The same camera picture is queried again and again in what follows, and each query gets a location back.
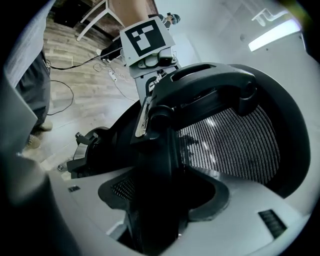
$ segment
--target pants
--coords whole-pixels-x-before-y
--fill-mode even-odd
[[[37,117],[34,128],[42,125],[50,103],[50,70],[44,52],[35,58],[16,86],[24,101]]]
[[[115,40],[114,42],[112,42],[112,44],[110,44],[107,48],[105,48],[102,52],[101,52],[101,56],[108,54],[118,48],[122,47],[122,43],[121,43],[121,39],[118,38],[117,40]],[[108,58],[109,61],[112,61],[113,59],[117,58],[120,56],[120,50],[116,50],[115,52],[111,53],[110,55],[104,57],[105,59]]]

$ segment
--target shoe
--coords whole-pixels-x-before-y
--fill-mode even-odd
[[[28,148],[37,149],[39,148],[40,144],[41,144],[41,140],[37,136],[30,134],[29,140],[27,143]]]
[[[43,124],[39,125],[39,129],[44,131],[44,132],[49,132],[53,128],[53,124],[51,121],[44,121]]]
[[[96,52],[96,55],[100,56],[100,55],[101,55],[101,53],[102,53],[102,50],[100,50],[100,49],[96,49],[96,50],[95,50],[95,52]]]

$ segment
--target person's leg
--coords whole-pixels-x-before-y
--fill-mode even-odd
[[[41,52],[16,86],[16,90],[37,117],[36,124],[27,141],[28,147],[33,149],[40,146],[39,132],[52,129],[52,123],[45,121],[50,103],[50,71],[45,62],[45,56]]]
[[[102,59],[103,60],[109,59],[110,61],[112,61],[114,58],[117,58],[120,55],[121,48],[122,48],[121,39],[118,38],[117,40],[112,42],[107,48],[102,50],[101,56],[106,55]]]

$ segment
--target gray fabric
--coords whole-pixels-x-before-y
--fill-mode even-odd
[[[50,103],[50,72],[43,52],[38,54],[23,74],[16,90],[38,118],[35,127],[43,124]]]
[[[11,53],[4,65],[4,73],[12,87],[17,86],[18,81],[44,46],[46,18],[54,2],[55,0],[49,0],[48,3],[33,17],[33,19],[24,28],[11,50]]]

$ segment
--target black cable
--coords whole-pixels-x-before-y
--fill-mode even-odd
[[[52,69],[54,69],[54,70],[70,70],[70,69],[74,69],[74,68],[80,67],[80,66],[82,66],[82,65],[84,65],[84,64],[87,64],[87,63],[89,63],[89,62],[92,62],[92,61],[94,61],[94,60],[97,59],[97,58],[103,58],[103,57],[109,56],[110,54],[112,54],[112,53],[114,53],[114,52],[116,52],[116,51],[119,51],[119,50],[121,50],[121,49],[122,49],[122,47],[120,47],[120,48],[118,48],[118,49],[115,49],[115,50],[113,50],[113,51],[111,51],[111,52],[108,52],[108,53],[106,53],[105,55],[102,55],[102,56],[101,56],[101,54],[100,54],[100,55],[95,56],[95,57],[93,57],[93,58],[91,58],[91,59],[89,59],[89,60],[87,60],[87,61],[85,61],[84,63],[81,63],[81,64],[79,64],[79,65],[74,65],[74,66],[69,66],[69,67],[56,67],[56,66],[52,66],[51,64],[49,64],[49,66],[50,66]]]
[[[107,64],[106,63],[104,63],[103,61],[101,61],[104,65],[101,65],[101,63],[95,63],[94,65],[93,65],[93,69],[95,70],[95,71],[97,71],[97,72],[101,72],[104,68],[108,68],[108,66],[107,66]],[[100,66],[100,70],[97,70],[96,68],[95,68],[95,66],[96,65],[99,65]]]
[[[72,99],[71,99],[71,103],[70,103],[67,107],[65,107],[63,110],[57,111],[57,112],[55,112],[55,113],[53,113],[53,114],[47,114],[47,116],[53,116],[53,115],[58,114],[58,113],[60,113],[60,112],[62,112],[62,111],[65,111],[67,108],[69,108],[69,107],[72,105],[72,103],[74,102],[74,97],[75,97],[74,92],[72,91],[72,89],[70,88],[70,86],[67,85],[66,83],[61,82],[61,81],[58,81],[58,80],[50,80],[50,81],[51,81],[51,82],[58,82],[58,83],[64,84],[66,87],[68,87],[68,88],[70,89],[71,93],[72,93]]]
[[[81,63],[81,64],[79,64],[79,65],[74,65],[74,66],[69,66],[69,67],[56,67],[56,66],[50,65],[50,67],[51,67],[52,69],[54,69],[54,70],[70,70],[70,69],[74,69],[74,68],[80,67],[80,66],[82,66],[82,65],[84,65],[84,64],[87,64],[87,63],[89,63],[89,62],[92,62],[92,61],[94,61],[94,60],[97,59],[97,58],[100,58],[100,55],[99,55],[99,56],[95,56],[95,57],[93,57],[93,58],[91,58],[91,59],[89,59],[89,60],[87,60],[87,61],[85,61],[84,63]]]

